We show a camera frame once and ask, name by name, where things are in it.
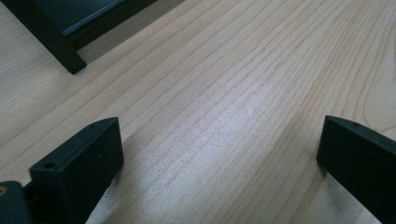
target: wooden surface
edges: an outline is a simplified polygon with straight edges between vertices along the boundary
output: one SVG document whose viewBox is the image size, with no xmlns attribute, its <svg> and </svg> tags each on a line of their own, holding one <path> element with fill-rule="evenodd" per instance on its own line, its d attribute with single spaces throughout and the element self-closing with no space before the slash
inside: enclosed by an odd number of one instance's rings
<svg viewBox="0 0 396 224">
<path fill-rule="evenodd" d="M 395 19 L 392 0 L 186 0 L 73 77 L 0 5 L 0 181 L 117 116 L 125 165 L 89 223 L 376 223 L 315 157 L 325 115 L 396 139 Z"/>
</svg>

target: black plastic part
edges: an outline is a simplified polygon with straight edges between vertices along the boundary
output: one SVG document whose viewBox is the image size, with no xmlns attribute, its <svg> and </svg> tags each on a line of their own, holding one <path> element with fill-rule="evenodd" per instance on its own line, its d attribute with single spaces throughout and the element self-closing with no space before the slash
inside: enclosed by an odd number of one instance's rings
<svg viewBox="0 0 396 224">
<path fill-rule="evenodd" d="M 75 49 L 150 6 L 157 0 L 36 0 Z"/>
<path fill-rule="evenodd" d="M 396 223 L 396 142 L 327 116 L 317 161 L 379 221 Z"/>
<path fill-rule="evenodd" d="M 1 0 L 73 75 L 87 65 L 77 49 L 156 1 Z"/>
<path fill-rule="evenodd" d="M 0 183 L 0 223 L 33 223 L 22 186 L 16 181 Z"/>
<path fill-rule="evenodd" d="M 67 71 L 74 75 L 87 66 L 35 0 L 1 1 Z"/>
<path fill-rule="evenodd" d="M 33 223 L 85 223 L 122 165 L 119 121 L 104 119 L 87 126 L 30 168 L 32 182 L 23 189 L 24 200 L 21 185 L 11 186 L 6 194 L 18 199 L 14 207 L 29 208 Z M 0 197 L 0 204 L 6 194 Z M 2 218 L 12 221 L 0 223 L 24 223 L 12 219 L 20 212 L 19 208 L 7 210 Z"/>
</svg>

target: screw hole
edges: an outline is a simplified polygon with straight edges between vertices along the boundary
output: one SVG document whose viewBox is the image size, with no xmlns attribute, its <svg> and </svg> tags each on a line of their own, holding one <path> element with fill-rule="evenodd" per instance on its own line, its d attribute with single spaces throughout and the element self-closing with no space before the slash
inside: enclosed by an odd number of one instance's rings
<svg viewBox="0 0 396 224">
<path fill-rule="evenodd" d="M 53 168 L 53 167 L 55 167 L 55 166 L 56 166 L 56 163 L 55 163 L 55 162 L 49 161 L 49 162 L 47 162 L 47 163 L 44 165 L 44 168 L 50 169 L 50 168 Z"/>
<path fill-rule="evenodd" d="M 7 192 L 7 188 L 6 187 L 0 187 L 0 197 L 5 195 Z"/>
</svg>

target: black stand leg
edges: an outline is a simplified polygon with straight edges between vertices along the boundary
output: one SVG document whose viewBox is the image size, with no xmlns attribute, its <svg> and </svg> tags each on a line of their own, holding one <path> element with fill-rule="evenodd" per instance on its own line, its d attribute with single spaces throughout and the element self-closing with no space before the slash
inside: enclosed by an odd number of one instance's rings
<svg viewBox="0 0 396 224">
<path fill-rule="evenodd" d="M 2 2 L 47 50 L 55 56 L 67 71 L 74 75 L 87 66 L 35 1 L 2 0 Z"/>
</svg>

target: wooden table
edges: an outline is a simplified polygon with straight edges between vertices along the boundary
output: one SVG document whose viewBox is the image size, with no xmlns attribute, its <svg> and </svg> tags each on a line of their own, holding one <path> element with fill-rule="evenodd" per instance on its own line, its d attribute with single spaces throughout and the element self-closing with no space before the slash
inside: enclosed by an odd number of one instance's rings
<svg viewBox="0 0 396 224">
<path fill-rule="evenodd" d="M 0 181 L 120 117 L 89 223 L 376 223 L 315 157 L 325 115 L 396 139 L 396 2 L 179 2 L 76 76 L 0 5 Z"/>
</svg>

